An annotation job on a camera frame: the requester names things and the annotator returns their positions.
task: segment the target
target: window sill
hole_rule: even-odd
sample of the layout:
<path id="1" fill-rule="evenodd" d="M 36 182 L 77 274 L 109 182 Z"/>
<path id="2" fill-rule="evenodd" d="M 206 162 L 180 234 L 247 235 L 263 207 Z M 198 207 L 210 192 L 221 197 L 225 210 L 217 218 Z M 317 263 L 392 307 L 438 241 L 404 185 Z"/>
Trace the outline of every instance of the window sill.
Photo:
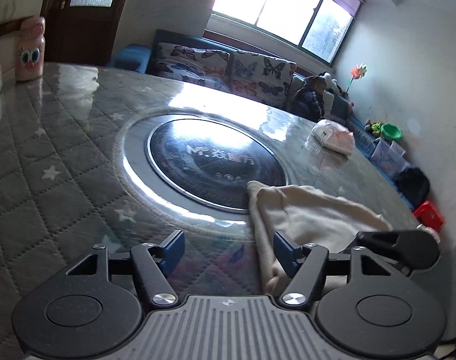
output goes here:
<path id="1" fill-rule="evenodd" d="M 211 14 L 206 26 L 209 31 L 221 33 L 231 38 L 239 39 L 253 46 L 267 50 L 284 59 L 296 62 L 299 66 L 308 71 L 333 73 L 334 69 L 328 64 L 317 60 L 311 55 L 302 52 L 298 48 L 279 40 L 265 32 L 258 31 L 237 21 L 230 20 L 216 14 Z"/>

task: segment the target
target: table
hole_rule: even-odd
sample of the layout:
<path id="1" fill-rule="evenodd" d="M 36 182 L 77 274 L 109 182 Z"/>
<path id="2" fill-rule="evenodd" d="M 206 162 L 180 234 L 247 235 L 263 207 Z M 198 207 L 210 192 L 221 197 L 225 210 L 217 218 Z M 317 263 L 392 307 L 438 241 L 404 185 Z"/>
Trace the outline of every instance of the table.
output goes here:
<path id="1" fill-rule="evenodd" d="M 190 111 L 256 132 L 303 184 L 362 203 L 395 229 L 416 227 L 361 153 L 344 159 L 313 138 L 305 145 L 313 127 L 308 120 L 188 83 L 49 63 L 43 79 L 4 83 L 0 99 L 0 358 L 21 355 L 10 324 L 18 300 L 93 244 L 115 252 L 159 242 L 175 228 L 169 216 L 196 225 L 196 219 L 166 207 L 149 209 L 127 193 L 114 151 L 120 131 L 134 120 Z M 181 298 L 260 293 L 253 233 L 248 223 L 238 226 L 242 237 L 187 234 L 185 256 L 169 279 Z"/>

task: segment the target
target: red box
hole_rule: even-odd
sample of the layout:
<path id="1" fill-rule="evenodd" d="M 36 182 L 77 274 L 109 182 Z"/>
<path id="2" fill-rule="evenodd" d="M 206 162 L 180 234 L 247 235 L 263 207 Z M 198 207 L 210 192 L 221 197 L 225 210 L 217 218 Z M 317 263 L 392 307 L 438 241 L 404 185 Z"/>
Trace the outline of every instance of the red box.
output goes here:
<path id="1" fill-rule="evenodd" d="M 413 214 L 423 225 L 430 227 L 437 232 L 441 230 L 445 223 L 443 216 L 439 213 L 433 203 L 428 200 L 421 204 Z"/>

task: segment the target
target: door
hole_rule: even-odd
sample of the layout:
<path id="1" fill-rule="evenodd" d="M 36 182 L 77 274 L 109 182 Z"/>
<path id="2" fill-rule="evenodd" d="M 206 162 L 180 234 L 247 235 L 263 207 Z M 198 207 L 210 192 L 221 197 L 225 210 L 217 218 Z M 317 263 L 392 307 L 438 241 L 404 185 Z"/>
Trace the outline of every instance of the door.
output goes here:
<path id="1" fill-rule="evenodd" d="M 44 0 L 45 61 L 104 66 L 125 0 Z"/>

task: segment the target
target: pink bottle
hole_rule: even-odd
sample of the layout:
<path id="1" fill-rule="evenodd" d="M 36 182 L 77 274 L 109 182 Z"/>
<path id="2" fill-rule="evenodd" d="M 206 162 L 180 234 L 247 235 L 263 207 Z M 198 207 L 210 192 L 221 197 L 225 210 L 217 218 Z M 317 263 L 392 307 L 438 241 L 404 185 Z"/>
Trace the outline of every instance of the pink bottle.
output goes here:
<path id="1" fill-rule="evenodd" d="M 15 64 L 17 81 L 34 80 L 43 75 L 44 33 L 45 19 L 41 16 L 30 17 L 21 24 Z"/>

